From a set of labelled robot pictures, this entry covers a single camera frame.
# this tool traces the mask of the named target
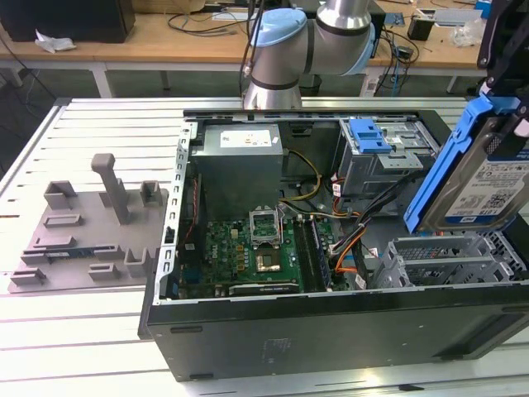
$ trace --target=desk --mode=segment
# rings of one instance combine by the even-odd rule
[[[241,106],[239,98],[215,102],[226,109]],[[303,103],[310,108],[435,109],[450,127],[465,107],[462,98],[305,98]],[[127,189],[138,189],[144,179],[169,188],[177,147],[172,130],[183,121],[182,109],[211,106],[211,99],[200,98],[116,98],[74,100],[50,110],[0,182],[0,395],[396,396],[402,395],[402,384],[425,388],[413,392],[418,397],[529,390],[529,330],[477,361],[178,384],[155,343],[136,335],[143,287],[7,295],[8,272],[41,217],[42,192],[50,180],[69,179],[79,192],[102,190],[90,160],[110,150]]]
[[[443,4],[461,7],[451,0]],[[412,15],[413,7],[407,4],[379,2],[386,12],[402,12],[405,17]],[[11,49],[33,69],[87,69],[92,71],[102,98],[112,97],[112,87],[108,83],[108,70],[196,70],[196,71],[238,71],[244,52],[246,37],[236,26],[235,34],[222,37],[196,37],[186,35],[167,27],[167,17],[161,14],[137,14],[136,25],[123,44],[103,44],[78,42],[76,50],[50,54],[31,42],[13,43],[5,31]],[[193,22],[188,29],[205,29],[226,22]],[[396,32],[406,34],[407,27],[394,27]],[[416,42],[421,49],[417,63],[409,74],[482,76],[476,69],[479,47],[457,48],[450,42],[451,28],[433,27],[430,39]],[[374,81],[384,72],[390,61],[387,43],[379,45],[377,55],[369,61],[365,70],[366,78],[362,96],[372,96]],[[0,45],[0,69],[12,69],[18,63]]]

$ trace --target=blue drive bracket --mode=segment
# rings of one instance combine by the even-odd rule
[[[497,114],[513,112],[518,104],[513,98],[487,98],[483,94],[468,103],[455,130],[448,138],[442,152],[404,214],[404,222],[410,233],[417,230],[425,209],[432,200],[436,199],[436,191],[452,171],[451,166],[456,158],[466,153],[472,145],[474,139],[472,131],[478,117],[491,110]]]
[[[370,118],[351,118],[350,134],[358,142],[360,153],[391,153],[391,146],[382,138],[382,131]]]

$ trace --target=black box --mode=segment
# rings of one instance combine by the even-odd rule
[[[434,24],[433,19],[412,18],[410,27],[407,29],[407,36],[411,40],[426,41],[430,35],[431,27]]]
[[[104,43],[125,41],[136,20],[131,0],[0,0],[0,19],[13,41],[33,41],[37,29]]]
[[[290,7],[303,10],[308,19],[316,19],[317,9],[322,6],[318,0],[288,1],[290,3]],[[380,33],[382,32],[382,27],[384,26],[386,12],[374,1],[369,2],[367,11],[369,11],[369,14],[371,15],[371,22],[373,22],[374,26],[374,47],[373,52],[371,53],[371,58],[374,58],[379,46]]]

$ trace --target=green circuit board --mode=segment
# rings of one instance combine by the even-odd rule
[[[302,269],[294,236],[294,220],[280,221],[283,243],[277,246],[252,246],[250,220],[209,222],[206,230],[203,263],[182,266],[179,290],[186,299],[225,296],[233,285],[296,284],[304,292]],[[334,243],[329,222],[318,220],[317,231],[324,250]],[[275,234],[275,225],[255,223],[255,235]]]
[[[323,246],[334,242],[330,223],[318,222],[317,228]],[[213,284],[291,282],[299,284],[303,291],[293,220],[283,220],[282,229],[283,244],[278,249],[267,244],[254,248],[248,220],[210,222],[207,227],[204,279]],[[272,232],[270,225],[255,224],[258,236]]]

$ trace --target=floor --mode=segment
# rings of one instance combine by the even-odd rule
[[[98,98],[92,74],[82,70],[42,70],[41,81],[57,96],[67,98]],[[235,97],[238,96],[237,73],[234,72],[173,72],[169,74],[170,91],[162,89],[158,72],[112,71],[109,79],[115,94],[132,97]],[[363,76],[323,77],[320,96],[357,96]],[[465,96],[467,88],[475,87],[478,79],[459,78],[452,94],[446,93],[450,78],[410,76],[403,86],[402,97]],[[13,88],[0,78],[0,177],[9,169],[54,100],[28,74],[23,86]],[[310,85],[307,80],[301,85]],[[382,89],[379,96],[391,96],[391,89]]]

